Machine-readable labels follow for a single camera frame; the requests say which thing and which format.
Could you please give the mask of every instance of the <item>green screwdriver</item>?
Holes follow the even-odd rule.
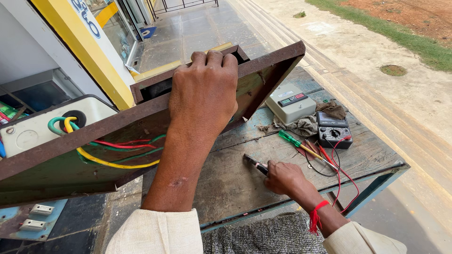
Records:
[[[311,151],[309,148],[307,148],[306,146],[302,145],[301,141],[295,139],[294,137],[292,137],[292,135],[290,135],[286,131],[280,130],[278,135],[280,137],[284,138],[285,140],[291,142],[295,146],[303,148],[305,151],[309,152],[310,154],[312,154],[313,156],[315,156],[319,160],[321,160],[321,161],[325,162],[326,164],[330,165],[333,169],[338,170],[337,167],[335,167],[333,164],[331,164],[330,162],[328,162],[327,160],[322,158],[320,155],[316,154],[314,151]]]

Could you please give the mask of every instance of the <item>dirt ground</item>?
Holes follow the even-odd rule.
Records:
[[[348,0],[341,4],[367,10],[452,47],[452,0]]]

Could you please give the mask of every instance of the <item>shirt sleeve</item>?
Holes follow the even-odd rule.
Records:
[[[196,209],[135,210],[110,240],[105,254],[202,253]]]
[[[329,254],[406,254],[406,246],[363,228],[356,222],[340,227],[323,242]]]

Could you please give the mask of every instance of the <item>bolt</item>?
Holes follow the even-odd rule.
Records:
[[[14,129],[14,128],[6,129],[6,133],[8,133],[8,134],[13,134],[15,131],[16,131],[16,129]]]

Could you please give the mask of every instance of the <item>doormat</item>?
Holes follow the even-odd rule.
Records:
[[[143,36],[144,39],[150,38],[155,30],[157,29],[157,27],[149,27],[149,28],[142,28],[140,29],[141,35]]]

